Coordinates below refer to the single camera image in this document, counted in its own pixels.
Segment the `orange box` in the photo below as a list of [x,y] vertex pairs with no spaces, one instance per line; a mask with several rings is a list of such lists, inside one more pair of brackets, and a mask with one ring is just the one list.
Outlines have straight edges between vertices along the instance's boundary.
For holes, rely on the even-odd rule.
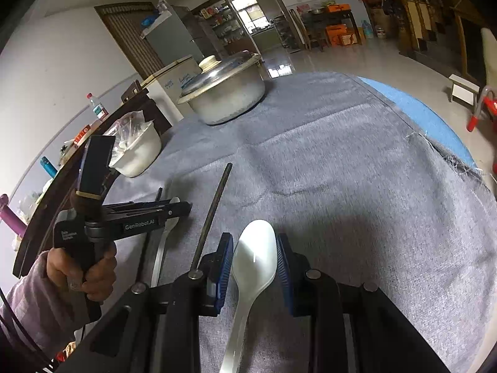
[[326,27],[326,33],[332,46],[341,44],[340,35],[347,33],[347,26],[345,24],[330,25]]
[[341,8],[338,4],[327,5],[326,8],[328,8],[329,12],[341,11]]
[[336,12],[336,11],[342,11],[342,10],[350,10],[350,5],[349,4],[334,4],[334,5],[328,5],[326,6],[328,8],[329,12]]

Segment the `window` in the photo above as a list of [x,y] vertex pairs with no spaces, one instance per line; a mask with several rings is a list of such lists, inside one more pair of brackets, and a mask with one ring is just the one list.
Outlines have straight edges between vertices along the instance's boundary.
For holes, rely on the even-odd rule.
[[257,0],[233,0],[232,3],[249,33],[252,33],[254,29],[264,29],[271,26]]

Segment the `sleeve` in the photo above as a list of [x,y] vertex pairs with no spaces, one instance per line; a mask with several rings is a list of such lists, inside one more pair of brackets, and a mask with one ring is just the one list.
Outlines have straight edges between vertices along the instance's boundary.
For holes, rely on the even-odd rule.
[[[6,295],[16,317],[33,338],[34,342],[50,359],[74,340],[77,327],[71,308],[67,305],[53,283],[47,277],[48,251],[41,253],[27,276],[24,276]],[[0,307],[0,314],[11,326],[14,324],[8,310]],[[13,347],[18,348],[6,328],[2,329]],[[17,329],[18,337],[29,346]]]

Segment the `lid knob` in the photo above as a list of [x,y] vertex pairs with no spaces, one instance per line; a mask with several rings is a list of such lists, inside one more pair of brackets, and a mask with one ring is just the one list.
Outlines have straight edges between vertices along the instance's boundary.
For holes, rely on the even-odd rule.
[[210,69],[214,68],[220,63],[220,61],[216,60],[216,57],[214,55],[208,56],[205,59],[203,59],[198,66],[202,69],[202,73],[205,73],[206,71],[209,71]]

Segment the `purple handle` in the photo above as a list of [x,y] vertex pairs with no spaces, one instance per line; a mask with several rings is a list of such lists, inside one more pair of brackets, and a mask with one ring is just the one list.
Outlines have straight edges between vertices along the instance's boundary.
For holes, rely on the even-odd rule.
[[0,196],[0,219],[2,219],[18,236],[24,236],[27,226],[14,212],[12,212],[11,208],[9,208],[8,196],[5,193]]

